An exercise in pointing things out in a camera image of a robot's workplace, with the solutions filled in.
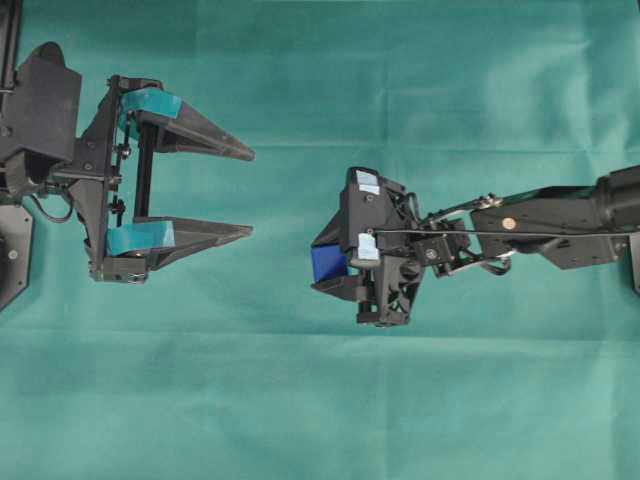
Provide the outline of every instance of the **teal fabric backdrop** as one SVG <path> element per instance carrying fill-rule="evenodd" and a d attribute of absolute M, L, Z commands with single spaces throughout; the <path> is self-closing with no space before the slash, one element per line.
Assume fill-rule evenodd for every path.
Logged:
<path fill-rule="evenodd" d="M 77 221 L 34 213 L 0 316 L 0 478 L 638 478 L 628 264 L 429 274 L 379 330 L 309 288 L 308 246 L 352 165 L 435 210 L 639 164 L 639 22 L 635 0 L 26 0 L 20 58 L 63 47 L 79 132 L 120 73 L 256 150 L 159 156 L 151 213 L 255 234 L 96 284 Z"/>

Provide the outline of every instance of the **bolt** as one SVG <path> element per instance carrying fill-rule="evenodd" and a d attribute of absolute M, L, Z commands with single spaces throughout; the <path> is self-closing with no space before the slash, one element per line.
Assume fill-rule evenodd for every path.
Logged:
<path fill-rule="evenodd" d="M 514 228 L 516 228 L 516 225 L 516 221 L 511 217 L 505 217 L 502 219 L 502 227 L 505 230 L 513 230 Z"/>

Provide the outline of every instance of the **white label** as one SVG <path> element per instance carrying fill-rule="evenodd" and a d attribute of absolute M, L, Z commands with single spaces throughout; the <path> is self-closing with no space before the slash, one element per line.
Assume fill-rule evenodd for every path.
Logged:
<path fill-rule="evenodd" d="M 358 180 L 358 186 L 360 191 L 373 193 L 380 195 L 380 187 L 378 186 L 378 177 L 369 172 L 363 172 L 362 170 L 356 170 L 356 179 Z"/>
<path fill-rule="evenodd" d="M 380 251 L 376 248 L 376 239 L 373 235 L 358 234 L 358 259 L 380 260 Z"/>

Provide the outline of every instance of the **cable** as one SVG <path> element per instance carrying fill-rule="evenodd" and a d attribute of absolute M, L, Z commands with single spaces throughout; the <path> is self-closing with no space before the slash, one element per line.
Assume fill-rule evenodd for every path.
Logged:
<path fill-rule="evenodd" d="M 596 237 L 628 237 L 640 230 L 628 232 L 588 232 L 588 233 L 552 233 L 552 232 L 492 232 L 488 230 L 416 230 L 416 229 L 374 229 L 374 233 L 415 233 L 419 235 L 477 235 L 488 237 L 542 237 L 542 238 L 596 238 Z"/>
<path fill-rule="evenodd" d="M 51 215 L 49 215 L 47 212 L 45 212 L 44 207 L 42 206 L 42 204 L 40 203 L 40 200 L 38 200 L 38 197 L 36 197 L 35 195 L 31 194 L 29 195 L 29 198 L 31 199 L 31 201 L 33 203 L 35 203 L 36 207 L 38 208 L 38 210 L 40 210 L 40 213 L 42 213 L 42 215 L 44 215 L 44 217 L 49 220 L 50 222 L 53 223 L 65 223 L 66 221 L 68 221 L 71 218 L 71 214 L 73 213 L 73 201 L 71 200 L 71 197 L 69 197 L 68 195 L 62 195 L 64 196 L 67 201 L 69 202 L 69 211 L 67 212 L 67 214 L 64 217 L 53 217 Z"/>

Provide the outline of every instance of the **black mechanical part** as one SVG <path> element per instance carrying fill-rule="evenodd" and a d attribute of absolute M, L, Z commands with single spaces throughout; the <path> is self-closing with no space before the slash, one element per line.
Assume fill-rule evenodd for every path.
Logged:
<path fill-rule="evenodd" d="M 24 207 L 0 205 L 0 310 L 29 285 L 32 230 Z"/>
<path fill-rule="evenodd" d="M 473 230 L 451 218 L 465 213 Z M 640 166 L 612 172 L 595 186 L 489 194 L 425 218 L 404 186 L 375 170 L 350 168 L 339 211 L 312 243 L 312 287 L 358 303 L 358 323 L 403 325 L 427 267 L 436 277 L 472 267 L 504 275 L 512 255 L 525 253 L 571 269 L 614 262 L 630 247 L 633 288 L 640 293 L 639 232 Z M 471 251 L 474 234 L 481 253 Z M 364 261 L 358 258 L 363 241 Z M 335 268 L 341 256 L 355 275 L 335 273 L 345 271 Z"/>
<path fill-rule="evenodd" d="M 127 78 L 113 75 L 107 81 L 108 90 L 98 111 L 80 138 L 76 138 L 76 123 L 80 98 L 81 76 L 66 67 L 61 48 L 48 42 L 36 48 L 15 70 L 16 48 L 20 24 L 21 2 L 0 0 L 0 237 L 2 245 L 16 244 L 14 230 L 3 231 L 5 213 L 22 209 L 29 197 L 46 219 L 60 223 L 70 218 L 73 210 L 84 225 L 84 247 L 89 256 L 89 274 L 97 281 L 142 283 L 150 271 L 159 270 L 174 261 L 207 248 L 222 246 L 251 234 L 252 228 L 175 218 L 150 216 L 152 165 L 154 153 L 194 152 L 240 160 L 254 160 L 255 153 L 210 122 L 186 102 L 163 91 L 158 80 Z M 171 109 L 154 110 L 138 102 L 126 104 L 130 93 L 147 98 L 148 92 L 176 102 L 177 113 Z M 123 111 L 124 105 L 129 111 Z M 124 122 L 124 140 L 119 143 L 118 129 Z M 122 183 L 122 162 L 131 155 L 130 137 L 139 139 L 138 177 L 135 205 L 132 209 L 135 224 L 163 222 L 171 225 L 173 241 L 160 247 L 135 251 L 119 250 L 110 253 L 108 236 L 111 232 L 109 216 L 121 227 L 127 211 L 118 196 Z M 61 196 L 69 204 L 64 217 L 49 215 L 39 198 Z M 31 229 L 21 233 L 31 235 Z M 2 278 L 19 278 L 26 286 L 31 239 L 23 238 L 20 261 L 3 267 Z M 15 288 L 0 289 L 0 300 L 15 296 Z"/>

